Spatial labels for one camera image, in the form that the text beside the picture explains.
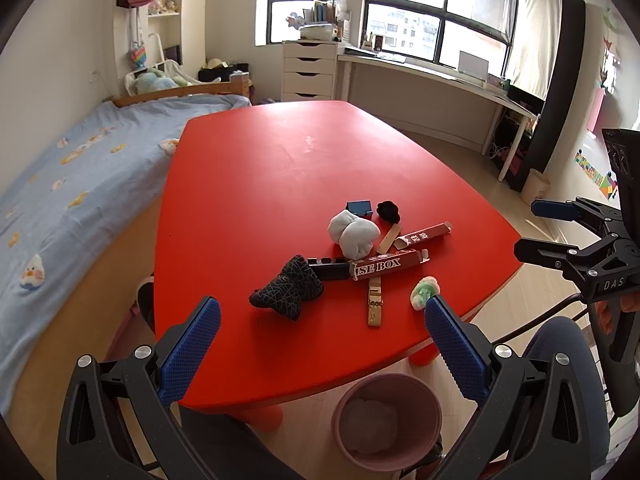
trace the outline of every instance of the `bed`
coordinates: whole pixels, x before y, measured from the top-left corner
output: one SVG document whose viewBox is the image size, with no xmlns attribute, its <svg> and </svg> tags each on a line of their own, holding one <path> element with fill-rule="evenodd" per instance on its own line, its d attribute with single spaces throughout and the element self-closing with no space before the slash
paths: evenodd
<svg viewBox="0 0 640 480">
<path fill-rule="evenodd" d="M 247 97 L 244 74 L 105 102 L 0 198 L 0 410 L 44 478 L 55 478 L 76 359 L 106 357 L 153 271 L 176 139 L 188 119 L 250 106 Z"/>
</svg>

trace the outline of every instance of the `red table leg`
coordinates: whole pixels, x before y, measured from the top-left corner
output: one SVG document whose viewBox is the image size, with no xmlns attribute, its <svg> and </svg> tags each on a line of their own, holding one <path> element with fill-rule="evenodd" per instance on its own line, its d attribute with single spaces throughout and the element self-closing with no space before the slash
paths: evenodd
<svg viewBox="0 0 640 480">
<path fill-rule="evenodd" d="M 254 408 L 252 410 L 238 410 L 228 412 L 233 418 L 241 420 L 245 424 L 250 424 L 256 430 L 274 431 L 282 423 L 282 408 L 274 404 L 264 408 Z"/>
<path fill-rule="evenodd" d="M 438 347 L 431 343 L 425 346 L 422 350 L 418 350 L 415 354 L 409 356 L 409 361 L 416 366 L 426 366 L 435 361 L 436 357 L 440 355 Z"/>
</svg>

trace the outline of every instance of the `pink trash can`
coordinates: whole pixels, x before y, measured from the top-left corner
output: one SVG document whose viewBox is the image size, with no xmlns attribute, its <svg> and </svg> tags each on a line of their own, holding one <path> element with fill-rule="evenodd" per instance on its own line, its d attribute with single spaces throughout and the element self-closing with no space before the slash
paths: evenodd
<svg viewBox="0 0 640 480">
<path fill-rule="evenodd" d="M 398 436 L 391 448 L 372 454 L 351 452 L 340 436 L 340 419 L 350 400 L 378 400 L 398 412 Z M 433 391 L 407 374 L 369 376 L 340 399 L 332 417 L 336 446 L 351 463 L 372 472 L 405 469 L 422 459 L 435 445 L 442 428 L 442 409 Z"/>
</svg>

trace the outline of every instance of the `white trash can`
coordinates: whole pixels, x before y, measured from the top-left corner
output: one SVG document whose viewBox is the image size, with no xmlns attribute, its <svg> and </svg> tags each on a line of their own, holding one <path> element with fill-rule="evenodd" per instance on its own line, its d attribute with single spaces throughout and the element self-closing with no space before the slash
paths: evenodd
<svg viewBox="0 0 640 480">
<path fill-rule="evenodd" d="M 531 206 L 534 200 L 543 198 L 550 187 L 551 182 L 546 176 L 538 170 L 530 170 L 529 177 L 520 193 L 520 199 L 528 206 Z"/>
</svg>

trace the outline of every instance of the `table leg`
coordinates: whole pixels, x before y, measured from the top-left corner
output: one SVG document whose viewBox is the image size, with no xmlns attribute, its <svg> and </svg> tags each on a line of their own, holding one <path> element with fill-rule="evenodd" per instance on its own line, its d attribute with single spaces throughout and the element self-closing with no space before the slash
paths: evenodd
<svg viewBox="0 0 640 480">
<path fill-rule="evenodd" d="M 504 106 L 499 104 L 495 105 L 494 119 L 491 121 L 491 127 L 489 127 L 489 132 L 484 140 L 484 146 L 482 146 L 482 151 L 480 152 L 482 156 L 486 155 L 486 151 L 489 149 L 489 144 L 491 144 L 491 140 L 494 138 L 495 129 L 498 127 L 498 121 L 500 120 L 500 115 L 502 114 L 503 109 Z"/>
<path fill-rule="evenodd" d="M 353 63 L 351 61 L 344 62 L 344 69 L 342 70 L 342 93 L 340 94 L 340 101 L 349 102 L 349 85 L 351 84 L 351 69 Z"/>
<path fill-rule="evenodd" d="M 233 418 L 260 431 L 275 431 L 282 424 L 282 408 L 277 404 L 252 410 L 227 412 L 227 415 L 231 415 Z"/>
<path fill-rule="evenodd" d="M 511 161 L 516 154 L 516 150 L 520 145 L 520 140 L 522 139 L 522 134 L 524 134 L 524 129 L 527 127 L 527 123 L 529 122 L 529 118 L 527 116 L 522 116 L 520 120 L 520 127 L 518 128 L 518 133 L 516 134 L 516 138 L 513 139 L 513 144 L 511 145 L 511 149 L 509 150 L 509 154 L 507 155 L 507 160 L 504 161 L 504 166 L 502 167 L 502 171 L 498 176 L 498 181 L 502 182 L 504 180 L 504 176 L 509 171 L 509 166 L 511 165 Z"/>
<path fill-rule="evenodd" d="M 415 354 L 409 356 L 409 361 L 412 365 L 426 366 L 433 363 L 440 355 L 440 351 L 435 343 L 425 346 L 422 350 L 418 350 Z"/>
</svg>

